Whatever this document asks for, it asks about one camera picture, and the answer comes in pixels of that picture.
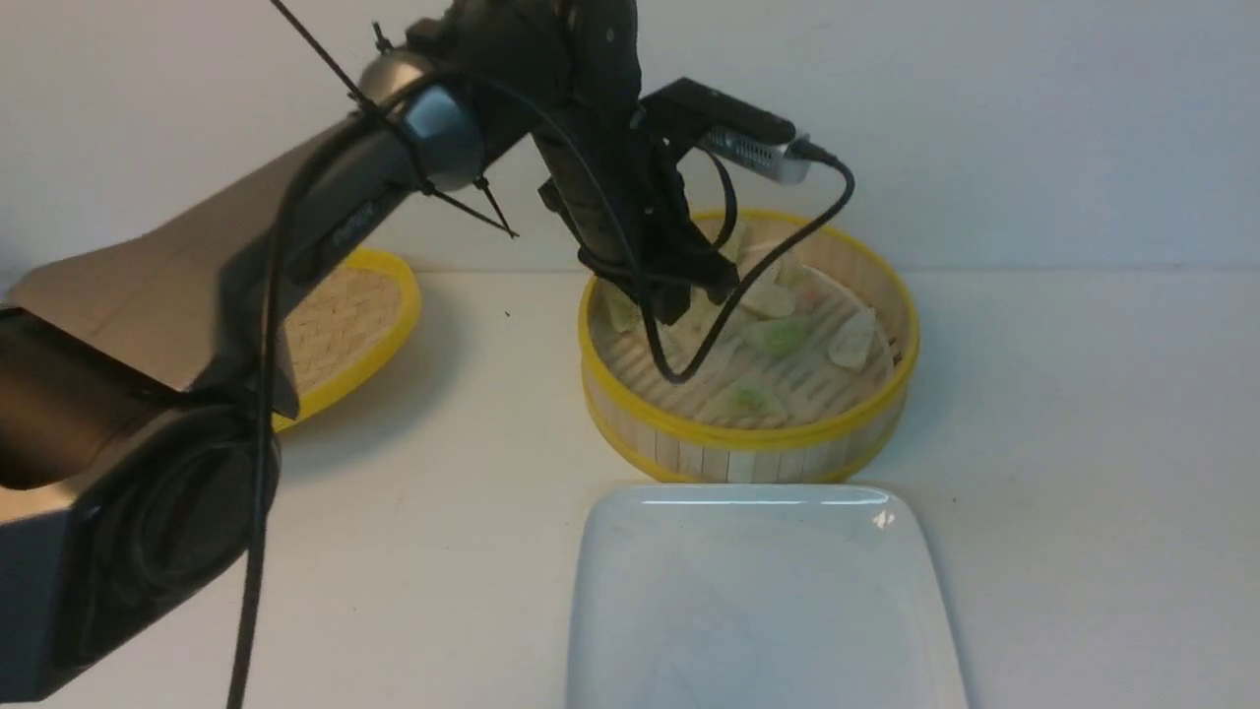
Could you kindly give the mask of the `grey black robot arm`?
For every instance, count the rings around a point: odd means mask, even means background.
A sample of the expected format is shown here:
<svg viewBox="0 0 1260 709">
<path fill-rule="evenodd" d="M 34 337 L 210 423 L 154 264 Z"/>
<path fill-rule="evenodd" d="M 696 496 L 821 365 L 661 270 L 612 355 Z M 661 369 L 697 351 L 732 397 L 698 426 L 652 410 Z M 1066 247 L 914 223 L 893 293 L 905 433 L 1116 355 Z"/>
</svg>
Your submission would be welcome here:
<svg viewBox="0 0 1260 709">
<path fill-rule="evenodd" d="M 44 264 L 3 309 L 3 701 L 37 703 L 246 560 L 246 696 L 281 448 L 284 320 L 406 198 L 530 139 L 580 262 L 646 319 L 738 276 L 643 98 L 634 1 L 455 1 L 375 42 L 352 113 L 184 214 Z"/>
</svg>

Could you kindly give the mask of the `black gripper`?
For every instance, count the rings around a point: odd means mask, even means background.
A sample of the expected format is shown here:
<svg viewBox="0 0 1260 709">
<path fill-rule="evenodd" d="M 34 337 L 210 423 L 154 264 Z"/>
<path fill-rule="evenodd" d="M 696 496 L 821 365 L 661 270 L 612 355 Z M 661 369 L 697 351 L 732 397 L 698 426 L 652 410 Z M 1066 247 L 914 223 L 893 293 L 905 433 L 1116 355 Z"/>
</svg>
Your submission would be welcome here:
<svg viewBox="0 0 1260 709">
<path fill-rule="evenodd" d="M 694 225 L 677 157 L 643 110 L 633 1 L 554 1 L 570 54 L 554 123 L 536 130 L 580 262 L 672 324 L 694 288 L 733 293 L 736 266 Z"/>
</svg>

